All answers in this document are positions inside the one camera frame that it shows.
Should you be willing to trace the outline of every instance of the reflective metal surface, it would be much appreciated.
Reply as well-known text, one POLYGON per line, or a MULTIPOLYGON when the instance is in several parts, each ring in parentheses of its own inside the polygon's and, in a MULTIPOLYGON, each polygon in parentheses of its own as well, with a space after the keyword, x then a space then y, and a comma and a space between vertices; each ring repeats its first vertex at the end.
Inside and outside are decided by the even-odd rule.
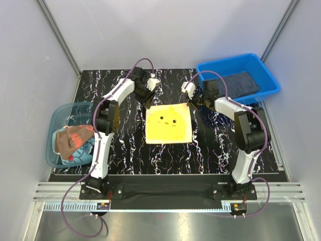
MULTIPOLYGON (((259 209, 249 204, 249 213, 259 209)), ((83 212, 66 212, 67 219, 79 232, 95 234, 100 222, 87 217, 73 223, 83 212)), ((204 213, 116 213, 104 215, 109 228, 91 240, 303 240, 291 204, 271 203, 259 215, 249 218, 221 218, 204 213)), ((87 240, 65 230, 59 212, 44 212, 37 241, 87 240)))

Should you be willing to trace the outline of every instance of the chick face print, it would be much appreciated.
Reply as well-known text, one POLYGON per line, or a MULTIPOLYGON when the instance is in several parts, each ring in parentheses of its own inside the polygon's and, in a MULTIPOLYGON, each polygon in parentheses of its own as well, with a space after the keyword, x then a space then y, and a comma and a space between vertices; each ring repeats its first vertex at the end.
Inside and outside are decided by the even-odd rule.
POLYGON ((146 111, 146 143, 192 142, 190 108, 186 103, 151 106, 146 111))

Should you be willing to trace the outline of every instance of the black marble table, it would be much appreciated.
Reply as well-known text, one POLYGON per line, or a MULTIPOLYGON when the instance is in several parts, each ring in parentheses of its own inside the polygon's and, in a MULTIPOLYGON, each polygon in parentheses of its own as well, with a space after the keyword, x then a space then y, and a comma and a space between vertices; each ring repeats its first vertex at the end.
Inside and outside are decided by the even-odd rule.
MULTIPOLYGON (((75 102, 92 101, 114 87, 128 70, 84 70, 75 102)), ((184 103, 181 85, 194 69, 158 69, 162 85, 156 91, 153 105, 184 103)), ((189 144, 148 145, 145 143, 145 109, 133 95, 120 106, 120 127, 109 153, 109 174, 213 174, 233 170, 238 148, 234 123, 206 108, 191 109, 193 142, 189 144)), ((90 165, 56 169, 55 174, 83 174, 90 165)), ((259 157, 255 172, 278 172, 271 145, 259 157)))

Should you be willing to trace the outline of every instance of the blue plastic basket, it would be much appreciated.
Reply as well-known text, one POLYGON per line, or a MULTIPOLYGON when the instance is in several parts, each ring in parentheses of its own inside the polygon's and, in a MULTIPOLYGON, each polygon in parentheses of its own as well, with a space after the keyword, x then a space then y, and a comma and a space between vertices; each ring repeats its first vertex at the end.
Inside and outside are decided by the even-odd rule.
POLYGON ((91 102, 78 102, 65 104, 53 113, 48 133, 47 148, 46 148, 46 161, 48 165, 55 168, 66 168, 79 166, 79 163, 62 164, 60 155, 54 153, 52 148, 52 135, 55 131, 63 128, 64 126, 78 126, 90 125, 92 117, 93 103, 91 102))
MULTIPOLYGON (((236 98, 235 101, 241 104, 253 104, 264 101, 269 95, 277 93, 280 90, 280 86, 273 75, 255 54, 244 54, 197 65, 197 72, 204 70, 212 70, 223 77, 248 72, 255 83, 260 86, 260 90, 256 94, 236 98)), ((217 76, 211 73, 200 74, 200 87, 203 88, 203 81, 217 78, 217 76)))

